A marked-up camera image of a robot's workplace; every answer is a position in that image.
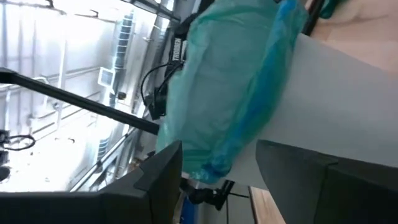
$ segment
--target teal plastic bag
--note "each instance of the teal plastic bag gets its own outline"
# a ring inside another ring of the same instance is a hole
[[[191,25],[156,149],[179,139],[183,171],[208,184],[270,120],[307,18],[296,0],[216,0]]]

